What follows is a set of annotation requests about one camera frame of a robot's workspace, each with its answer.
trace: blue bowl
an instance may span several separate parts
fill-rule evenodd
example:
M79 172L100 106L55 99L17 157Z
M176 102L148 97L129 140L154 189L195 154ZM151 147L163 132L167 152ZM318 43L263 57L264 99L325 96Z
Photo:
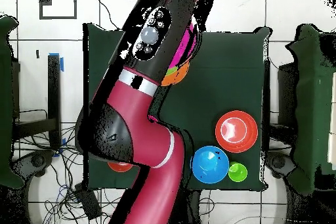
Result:
M228 173L227 155L216 146L199 148L190 160L190 168L195 178L209 185L222 181Z

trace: white tiled floor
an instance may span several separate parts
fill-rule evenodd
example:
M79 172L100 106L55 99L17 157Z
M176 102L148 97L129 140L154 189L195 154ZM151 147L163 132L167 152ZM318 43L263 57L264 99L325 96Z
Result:
M112 21L122 27L129 12L137 0L101 0L110 11ZM74 0L52 0L52 6L43 7L43 15L73 15ZM108 12L100 6L98 0L77 0L76 20L40 20L38 0L0 0L0 12L16 17L19 21L17 31L9 35L14 56L21 63L20 73L20 109L47 108L47 55L59 53L64 57L64 71L61 72L62 92L62 128L74 125L83 103L83 54L82 23L92 22L107 30L114 30ZM336 28L335 10L326 5L326 0L215 0L206 26L207 31L217 32L252 32L260 26L273 29L270 36L268 54L276 67L293 61L291 53L285 45L295 37L295 30L303 23L313 23L320 30L330 32ZM277 69L271 66L271 110L278 111L278 79ZM25 120L44 118L43 112L32 112L22 115ZM277 114L271 114L271 122L278 121ZM68 139L70 132L64 134ZM21 148L32 148L21 140ZM275 147L283 146L271 141ZM20 155L29 151L21 150ZM82 156L75 161L80 164ZM54 158L52 165L58 172L61 184L65 183L64 164L61 157ZM74 183L82 180L83 167L72 165ZM283 224L286 215L286 193L284 182L271 176L265 168L264 180L268 188L263 192L220 191L212 190L213 204L207 200L200 204L203 224ZM44 201L56 202L59 186L52 167L41 178L31 182L29 195L30 215L33 224L42 224L47 209ZM103 207L104 215L92 220L90 224L107 224L114 211L109 202L123 194L123 190L106 189L96 192ZM209 196L203 191L201 198ZM83 215L83 210L73 209L76 215ZM75 221L61 221L60 224L76 224ZM79 219L78 224L88 224L87 218Z

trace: white stripe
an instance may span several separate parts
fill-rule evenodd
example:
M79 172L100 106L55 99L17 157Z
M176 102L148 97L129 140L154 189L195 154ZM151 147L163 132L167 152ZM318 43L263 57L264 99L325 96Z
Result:
M167 163L167 161L171 158L171 154L173 153L173 150L174 150L174 143L175 143L174 135L173 135L173 133L172 133L169 129L167 129L167 130L169 131L169 134L171 135L171 144L170 144L170 146L169 146L168 153L167 153L167 155L165 156L165 159L162 160L162 162L161 162L159 165L154 166L154 167L152 167L152 168L160 168L161 166L164 166L164 165Z
M119 81L123 82L124 84L126 84L128 86L131 86L132 81L133 81L135 76L136 76L136 74L134 74L134 73L132 73L128 70L123 70L120 73ZM142 83L140 84L140 87L139 87L138 90L147 94L147 95L150 95L151 97L153 97L157 88L158 88L157 85L155 85L151 81L148 81L147 79L143 78Z

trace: red robot arm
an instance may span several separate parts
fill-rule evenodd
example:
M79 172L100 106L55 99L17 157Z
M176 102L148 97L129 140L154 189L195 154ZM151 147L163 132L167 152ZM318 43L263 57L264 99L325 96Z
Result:
M127 30L79 128L83 150L102 160L140 166L110 223L167 224L182 177L182 137L148 119L153 96L189 25L197 0L144 0ZM147 6L144 22L133 18ZM125 58L121 50L131 41Z

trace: dark green table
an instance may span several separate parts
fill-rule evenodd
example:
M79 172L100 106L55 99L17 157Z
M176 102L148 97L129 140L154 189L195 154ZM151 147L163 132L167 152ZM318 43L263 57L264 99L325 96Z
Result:
M95 93L108 61L123 32L108 32L89 25L89 96ZM267 53L269 28L254 33L203 33L198 54L190 61L186 77L177 85L160 87L149 114L178 127L186 143L183 182L190 176L192 136L195 150L202 146L219 146L215 138L218 119L231 110L251 114L259 126L257 142L246 152L226 152L230 161L248 168L244 182L235 183L228 177L214 185L206 185L191 177L188 188L261 191L261 112L264 83L264 59ZM107 163L89 159L89 188L127 189L135 180L138 168L125 173L112 171Z
M15 174L9 162L12 160L13 95L12 52L8 36L18 22L11 16L0 16L0 185L18 189L24 186L21 177Z
M297 168L287 180L303 195L336 190L336 171L327 162L335 44L335 33L323 33L304 24L287 46L299 70L295 109L298 133L293 154Z

